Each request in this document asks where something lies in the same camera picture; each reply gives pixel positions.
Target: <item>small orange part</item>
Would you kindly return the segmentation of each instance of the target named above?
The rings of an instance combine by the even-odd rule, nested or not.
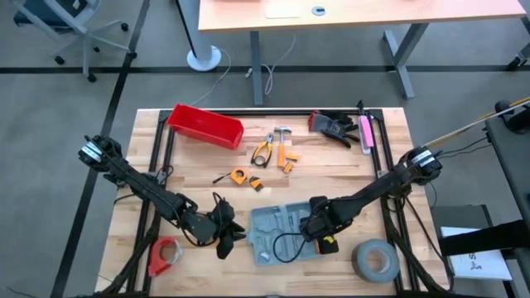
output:
[[[294,164],[293,164],[291,161],[289,161],[289,162],[285,165],[285,167],[283,168],[283,172],[284,172],[284,173],[288,173],[288,172],[290,172],[290,171],[292,170],[292,167],[293,167],[293,166],[294,166]]]
[[[235,168],[230,173],[230,178],[232,178],[235,183],[241,185],[247,179],[247,170],[244,168]]]
[[[298,161],[300,159],[300,157],[298,155],[294,155],[294,154],[291,154],[291,153],[287,153],[285,155],[285,158],[287,158],[288,160],[291,160],[291,161]]]

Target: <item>pink marker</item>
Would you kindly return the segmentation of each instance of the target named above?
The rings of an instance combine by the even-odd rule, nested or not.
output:
[[[364,136],[364,145],[368,148],[373,147],[372,130],[370,129],[370,121],[366,116],[359,116],[361,133]]]

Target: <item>gray plastic tray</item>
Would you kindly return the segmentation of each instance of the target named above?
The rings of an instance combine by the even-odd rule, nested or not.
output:
[[[309,216],[311,207],[307,203],[295,203],[253,209],[250,212],[250,229],[247,242],[253,245],[254,261],[257,265],[284,264],[274,257],[272,244],[282,233],[299,233],[300,219]],[[293,258],[304,243],[302,236],[286,235],[278,239],[276,252],[282,260]],[[314,243],[306,243],[295,261],[319,257]]]

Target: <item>wooden tabletop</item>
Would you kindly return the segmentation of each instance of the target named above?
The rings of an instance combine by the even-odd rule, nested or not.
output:
[[[385,108],[383,111],[393,159],[397,161],[412,148],[407,120],[402,108]],[[137,111],[127,159],[139,171],[147,171],[148,168],[158,112],[158,109]],[[248,228],[248,217],[252,209],[304,202],[317,195],[329,198],[352,195],[374,180],[371,156],[363,155],[360,146],[347,149],[317,132],[308,132],[305,116],[240,119],[244,125],[244,135],[235,151],[176,135],[171,157],[175,171],[168,180],[167,189],[188,196],[203,212],[214,208],[212,191],[216,191],[234,207],[235,221]],[[256,146],[277,126],[291,128],[292,134],[286,137],[286,152],[301,156],[288,175],[277,167],[277,138],[267,169],[249,165]],[[161,148],[166,146],[167,133],[168,129],[164,131]],[[376,140],[381,148],[378,134]],[[384,155],[382,152],[380,155],[384,164]],[[258,193],[250,186],[236,185],[228,178],[212,185],[212,180],[236,166],[246,167],[250,175],[261,177],[264,189]],[[120,190],[118,196],[128,193],[130,190]],[[431,237],[436,239],[424,189],[414,185],[410,200]],[[97,290],[105,288],[109,284],[108,280],[114,279],[131,256],[140,208],[141,200],[136,197],[124,199],[115,205]],[[446,287],[443,264],[429,246],[409,208],[405,208],[405,215],[414,254],[435,280]],[[235,243],[234,250],[226,260],[219,260],[215,246],[192,247],[180,230],[164,220],[160,235],[176,236],[184,248],[184,254],[167,272],[153,278],[153,296],[371,296],[395,293],[393,283],[378,285],[361,280],[355,275],[350,262],[351,252],[356,245],[371,238],[385,239],[378,200],[365,207],[351,227],[336,235],[340,252],[287,265],[255,265],[252,247],[245,240]],[[400,257],[402,277],[405,285],[408,285],[407,269],[401,254]]]
[[[324,16],[318,17],[311,12],[317,6],[325,8]],[[267,15],[279,16],[281,12],[299,17],[267,18]],[[525,14],[518,0],[201,0],[199,30],[372,26],[484,20]]]

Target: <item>office chair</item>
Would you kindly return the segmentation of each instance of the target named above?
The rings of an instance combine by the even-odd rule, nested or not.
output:
[[[125,50],[133,59],[137,54],[128,47],[104,39],[98,34],[120,25],[123,31],[128,31],[128,24],[116,20],[100,28],[89,30],[84,24],[95,14],[100,0],[26,0],[23,4],[19,0],[10,0],[18,9],[13,21],[17,26],[33,24],[43,30],[49,37],[60,41],[59,34],[72,32],[77,35],[72,42],[61,47],[52,56],[58,65],[63,65],[65,60],[61,53],[73,46],[81,44],[83,47],[83,75],[90,81],[95,82],[96,77],[89,72],[91,51],[99,52],[94,46],[100,42],[114,48]]]

